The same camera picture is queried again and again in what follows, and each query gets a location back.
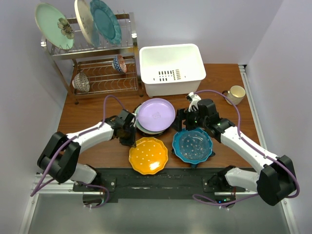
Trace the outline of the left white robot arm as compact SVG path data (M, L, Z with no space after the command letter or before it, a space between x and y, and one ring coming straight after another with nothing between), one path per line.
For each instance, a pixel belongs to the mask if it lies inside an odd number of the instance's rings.
M101 173L92 166L78 163L81 153L102 142L118 138L123 146L136 147L136 115L123 109L93 127L80 132L54 133L37 160L43 177L50 175L59 184L76 181L89 191L96 191L103 184Z

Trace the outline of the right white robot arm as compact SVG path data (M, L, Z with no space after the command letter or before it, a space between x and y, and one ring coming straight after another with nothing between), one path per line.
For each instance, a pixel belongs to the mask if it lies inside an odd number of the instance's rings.
M178 109L173 128L177 132L197 128L203 130L239 154L254 169L250 172L228 166L215 179L220 190L227 192L232 187L245 188L271 206L299 195L293 162L288 156L277 156L249 139L241 132L239 125L219 116L211 99L200 99L199 96L188 99L191 102L189 107Z

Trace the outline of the orange dotted plate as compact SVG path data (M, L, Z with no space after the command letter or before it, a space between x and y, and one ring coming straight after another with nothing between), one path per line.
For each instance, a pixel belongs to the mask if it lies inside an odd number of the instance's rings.
M165 168L168 162L168 149L154 137L143 137L136 141L136 147L129 150L132 168L142 175L155 175Z

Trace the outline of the lilac plate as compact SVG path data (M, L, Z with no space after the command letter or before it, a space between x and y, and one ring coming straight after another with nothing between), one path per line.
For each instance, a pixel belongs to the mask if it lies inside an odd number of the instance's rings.
M143 128L158 132L171 126L176 111L169 101L162 98L152 98L142 103L137 115L137 119Z

